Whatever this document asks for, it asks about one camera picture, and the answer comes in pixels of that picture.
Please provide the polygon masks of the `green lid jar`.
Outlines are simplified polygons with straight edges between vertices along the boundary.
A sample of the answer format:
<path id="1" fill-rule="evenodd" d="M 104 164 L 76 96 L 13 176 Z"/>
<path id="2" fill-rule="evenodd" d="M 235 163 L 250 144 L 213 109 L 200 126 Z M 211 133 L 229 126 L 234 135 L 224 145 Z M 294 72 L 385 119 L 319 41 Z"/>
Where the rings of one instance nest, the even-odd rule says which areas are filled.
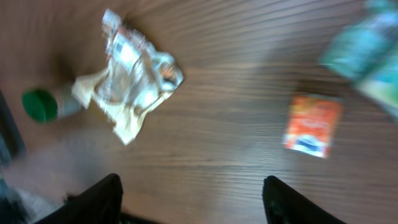
<path id="1" fill-rule="evenodd" d="M 36 88 L 22 94 L 27 115 L 38 123 L 46 123 L 81 111 L 81 104 L 72 96 L 72 85 Z"/>

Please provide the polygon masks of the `orange Kleenex tissue pack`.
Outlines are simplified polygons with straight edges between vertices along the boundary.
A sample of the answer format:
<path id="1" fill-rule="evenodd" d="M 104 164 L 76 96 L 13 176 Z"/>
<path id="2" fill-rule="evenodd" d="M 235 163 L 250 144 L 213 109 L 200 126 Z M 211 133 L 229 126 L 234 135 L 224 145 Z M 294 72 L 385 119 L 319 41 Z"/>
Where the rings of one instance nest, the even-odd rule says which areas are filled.
<path id="1" fill-rule="evenodd" d="M 283 145 L 286 149 L 327 158 L 343 112 L 337 97 L 297 93 L 292 97 Z"/>

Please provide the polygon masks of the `green Kleenex tissue pack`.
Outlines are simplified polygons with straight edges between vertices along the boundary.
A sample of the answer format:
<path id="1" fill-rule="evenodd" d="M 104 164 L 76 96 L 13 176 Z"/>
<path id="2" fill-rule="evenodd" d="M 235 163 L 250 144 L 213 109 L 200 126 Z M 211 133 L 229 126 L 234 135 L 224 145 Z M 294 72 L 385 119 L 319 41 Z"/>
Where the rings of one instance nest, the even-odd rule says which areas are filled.
<path id="1" fill-rule="evenodd" d="M 390 54 L 377 64 L 356 84 L 356 89 L 397 121 L 397 54 Z"/>

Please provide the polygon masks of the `teal wet wipes pack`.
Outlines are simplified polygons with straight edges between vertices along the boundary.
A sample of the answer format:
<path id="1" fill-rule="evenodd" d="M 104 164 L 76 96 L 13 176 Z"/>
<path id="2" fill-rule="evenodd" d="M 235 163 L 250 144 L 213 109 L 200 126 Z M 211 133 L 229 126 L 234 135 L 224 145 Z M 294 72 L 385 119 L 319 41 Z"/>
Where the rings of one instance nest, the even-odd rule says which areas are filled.
<path id="1" fill-rule="evenodd" d="M 319 62 L 352 81 L 359 80 L 397 43 L 397 1 L 368 0 L 367 15 L 336 35 Z"/>

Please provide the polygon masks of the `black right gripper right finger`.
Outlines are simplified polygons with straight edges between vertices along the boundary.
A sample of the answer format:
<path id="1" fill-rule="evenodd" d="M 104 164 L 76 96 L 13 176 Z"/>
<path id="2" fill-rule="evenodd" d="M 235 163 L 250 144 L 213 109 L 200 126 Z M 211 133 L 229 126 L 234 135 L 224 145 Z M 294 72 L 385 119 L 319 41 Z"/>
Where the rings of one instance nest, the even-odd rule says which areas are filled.
<path id="1" fill-rule="evenodd" d="M 273 175 L 264 179 L 262 201 L 268 224 L 344 224 Z"/>

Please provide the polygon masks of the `dried mushroom pouch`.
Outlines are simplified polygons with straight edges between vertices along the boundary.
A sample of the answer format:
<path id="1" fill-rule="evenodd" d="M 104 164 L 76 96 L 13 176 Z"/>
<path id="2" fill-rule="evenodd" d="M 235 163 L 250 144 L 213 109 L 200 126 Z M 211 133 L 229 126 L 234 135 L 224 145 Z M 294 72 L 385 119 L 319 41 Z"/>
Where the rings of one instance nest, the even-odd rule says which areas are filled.
<path id="1" fill-rule="evenodd" d="M 95 102 L 114 124 L 113 132 L 128 145 L 153 111 L 181 85 L 183 73 L 167 52 L 159 52 L 138 30 L 130 29 L 110 9 L 102 18 L 108 65 L 78 77 L 72 95 L 84 107 Z"/>

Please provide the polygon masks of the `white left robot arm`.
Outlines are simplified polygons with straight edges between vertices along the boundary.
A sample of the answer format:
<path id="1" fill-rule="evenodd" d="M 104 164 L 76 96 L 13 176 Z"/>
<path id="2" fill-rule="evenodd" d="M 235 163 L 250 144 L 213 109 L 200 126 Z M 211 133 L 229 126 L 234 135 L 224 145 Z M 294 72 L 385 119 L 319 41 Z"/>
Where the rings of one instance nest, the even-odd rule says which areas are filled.
<path id="1" fill-rule="evenodd" d="M 1 224 L 37 223 L 60 207 L 41 195 L 8 186 L 1 177 Z"/>

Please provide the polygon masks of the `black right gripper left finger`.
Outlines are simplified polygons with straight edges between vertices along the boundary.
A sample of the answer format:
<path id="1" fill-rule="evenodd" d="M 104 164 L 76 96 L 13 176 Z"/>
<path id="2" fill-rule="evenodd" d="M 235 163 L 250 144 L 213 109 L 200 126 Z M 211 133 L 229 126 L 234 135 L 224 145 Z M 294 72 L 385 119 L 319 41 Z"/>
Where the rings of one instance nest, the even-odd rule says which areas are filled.
<path id="1" fill-rule="evenodd" d="M 98 183 L 39 220 L 38 224 L 117 224 L 120 221 L 123 187 L 117 174 Z"/>

